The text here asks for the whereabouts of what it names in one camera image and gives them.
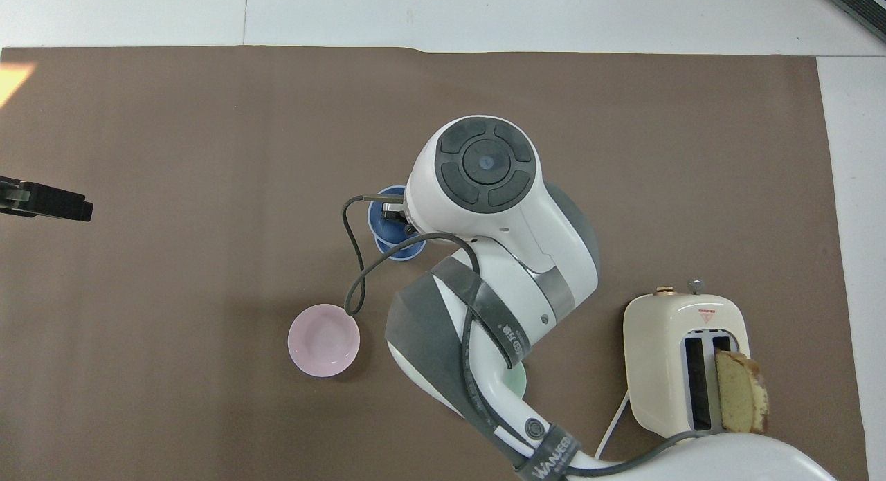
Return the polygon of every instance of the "pink bowl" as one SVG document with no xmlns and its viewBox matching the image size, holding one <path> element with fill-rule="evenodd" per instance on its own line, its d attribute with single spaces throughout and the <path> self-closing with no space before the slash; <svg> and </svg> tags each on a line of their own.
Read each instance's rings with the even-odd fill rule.
<svg viewBox="0 0 886 481">
<path fill-rule="evenodd" d="M 313 305 L 289 329 L 289 356 L 305 374 L 330 377 L 351 365 L 360 349 L 354 317 L 336 305 Z"/>
</svg>

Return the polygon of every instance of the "brown paper backdrop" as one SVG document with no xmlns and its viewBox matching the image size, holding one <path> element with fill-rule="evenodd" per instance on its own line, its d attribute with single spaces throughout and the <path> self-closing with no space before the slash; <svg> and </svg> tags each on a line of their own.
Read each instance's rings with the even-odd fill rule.
<svg viewBox="0 0 886 481">
<path fill-rule="evenodd" d="M 526 362 L 526 399 L 593 451 L 624 393 L 621 316 L 692 276 L 743 310 L 771 436 L 865 479 L 813 58 L 385 48 L 6 49 L 0 173 L 86 194 L 91 223 L 0 216 L 0 478 L 513 479 L 412 385 L 370 276 L 361 353 L 314 379 L 293 318 L 355 274 L 339 208 L 425 140 L 504 116 L 595 224 L 602 281 Z M 352 216 L 365 251 L 374 254 Z M 604 457 L 658 442 L 630 412 Z"/>
</svg>

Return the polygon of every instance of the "white power cord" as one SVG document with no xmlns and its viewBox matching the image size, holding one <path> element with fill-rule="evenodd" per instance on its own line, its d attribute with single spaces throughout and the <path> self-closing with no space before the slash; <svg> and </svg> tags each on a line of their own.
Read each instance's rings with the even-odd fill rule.
<svg viewBox="0 0 886 481">
<path fill-rule="evenodd" d="M 627 406 L 627 392 L 624 392 L 624 398 L 621 400 L 621 405 L 618 406 L 618 411 L 615 412 L 615 416 L 612 417 L 612 422 L 610 422 L 610 427 L 607 428 L 604 437 L 600 440 L 600 446 L 597 447 L 597 453 L 594 453 L 595 458 L 600 458 L 601 453 L 604 452 L 604 448 L 606 447 L 606 443 L 608 443 L 608 439 L 612 436 L 612 430 L 614 430 L 615 425 L 618 424 L 618 419 L 621 418 L 621 415 L 624 414 L 624 407 Z"/>
</svg>

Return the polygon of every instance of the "black cable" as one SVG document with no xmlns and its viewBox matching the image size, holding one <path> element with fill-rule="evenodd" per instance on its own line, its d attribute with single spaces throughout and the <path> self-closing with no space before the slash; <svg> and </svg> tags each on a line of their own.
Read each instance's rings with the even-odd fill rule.
<svg viewBox="0 0 886 481">
<path fill-rule="evenodd" d="M 496 428 L 492 424 L 493 418 L 483 403 L 477 389 L 477 381 L 474 379 L 474 373 L 471 371 L 471 326 L 474 324 L 474 313 L 470 307 L 464 314 L 464 325 L 462 326 L 462 384 L 471 399 L 471 405 L 474 410 L 483 418 L 493 430 Z"/>
<path fill-rule="evenodd" d="M 358 251 L 357 255 L 360 266 L 363 266 L 363 258 L 360 258 L 359 256 L 360 250 L 357 247 L 357 241 L 354 239 L 354 234 L 349 235 L 352 238 L 354 250 Z M 354 280 L 354 283 L 351 284 L 351 289 L 348 289 L 347 295 L 345 296 L 345 312 L 351 316 L 354 316 L 358 313 L 358 311 L 360 311 L 360 308 L 363 307 L 363 299 L 364 295 L 366 294 L 366 276 L 372 270 L 374 270 L 380 264 L 384 263 L 387 258 L 397 254 L 399 251 L 405 250 L 405 248 L 408 248 L 409 246 L 418 244 L 418 242 L 430 241 L 431 239 L 444 239 L 446 241 L 455 242 L 458 247 L 462 248 L 462 250 L 464 250 L 468 254 L 468 258 L 471 260 L 471 269 L 474 270 L 474 272 L 476 272 L 478 275 L 480 274 L 480 264 L 477 260 L 477 254 L 475 254 L 474 249 L 471 248 L 471 245 L 469 245 L 468 242 L 463 241 L 462 238 L 458 235 L 447 234 L 446 232 L 431 232 L 430 234 L 416 235 L 414 237 L 409 237 L 407 240 L 401 242 L 400 244 L 397 244 L 396 246 L 393 246 L 392 248 L 389 248 L 389 250 L 385 254 L 381 255 L 379 258 L 377 258 L 377 260 L 373 261 L 372 264 L 361 270 L 360 274 L 357 276 L 357 279 Z M 360 304 L 357 305 L 357 308 L 351 310 L 351 297 L 354 295 L 354 291 L 357 290 L 357 285 L 363 286 L 363 291 L 361 292 L 360 297 Z"/>
<path fill-rule="evenodd" d="M 347 232 L 347 236 L 351 239 L 351 245 L 354 247 L 354 252 L 357 253 L 357 264 L 360 266 L 360 270 L 363 270 L 363 255 L 360 254 L 360 244 L 357 244 L 357 238 L 354 237 L 354 231 L 351 230 L 351 224 L 347 222 L 347 208 L 351 206 L 351 204 L 356 203 L 357 201 L 363 201 L 363 195 L 355 195 L 348 199 L 345 205 L 341 208 L 341 220 L 345 224 L 345 231 Z M 354 310 L 356 314 L 360 311 L 360 308 L 363 308 L 363 301 L 366 300 L 366 277 L 363 276 L 360 282 L 360 302 L 357 302 L 357 308 Z"/>
<path fill-rule="evenodd" d="M 621 462 L 620 464 L 616 464 L 610 467 L 601 467 L 595 469 L 580 469 L 577 467 L 567 467 L 566 475 L 576 475 L 580 478 L 601 478 L 604 475 L 613 475 L 618 474 L 620 472 L 625 472 L 627 469 L 633 469 L 639 466 L 642 463 L 646 463 L 651 461 L 655 456 L 658 456 L 659 453 L 664 452 L 674 444 L 677 444 L 684 439 L 690 439 L 690 437 L 704 437 L 709 436 L 711 433 L 706 430 L 688 430 L 684 433 L 677 433 L 671 437 L 668 437 L 664 441 L 664 443 L 659 444 L 655 448 L 649 450 L 649 452 L 643 453 L 643 455 L 634 457 L 629 461 Z"/>
</svg>

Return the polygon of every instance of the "bread slice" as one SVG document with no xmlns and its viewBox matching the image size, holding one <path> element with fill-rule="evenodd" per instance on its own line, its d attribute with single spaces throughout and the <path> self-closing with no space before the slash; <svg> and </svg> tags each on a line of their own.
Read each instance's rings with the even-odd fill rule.
<svg viewBox="0 0 886 481">
<path fill-rule="evenodd" d="M 766 432 L 769 396 L 756 361 L 739 352 L 715 352 L 723 427 L 734 433 Z"/>
</svg>

